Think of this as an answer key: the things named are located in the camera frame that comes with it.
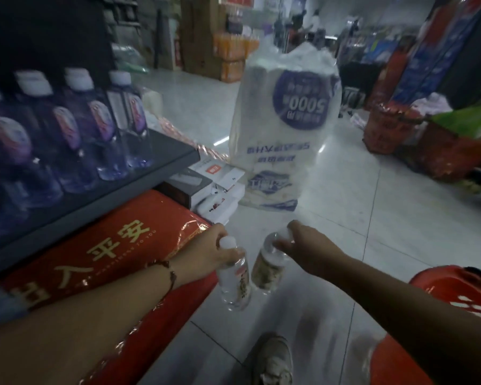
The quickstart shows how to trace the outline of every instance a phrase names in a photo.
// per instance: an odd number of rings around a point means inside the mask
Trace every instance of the tissue package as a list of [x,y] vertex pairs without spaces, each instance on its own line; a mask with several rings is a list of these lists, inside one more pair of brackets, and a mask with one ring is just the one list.
[[230,131],[230,162],[246,171],[242,204],[295,210],[341,100],[327,49],[303,43],[282,54],[266,38],[246,61]]

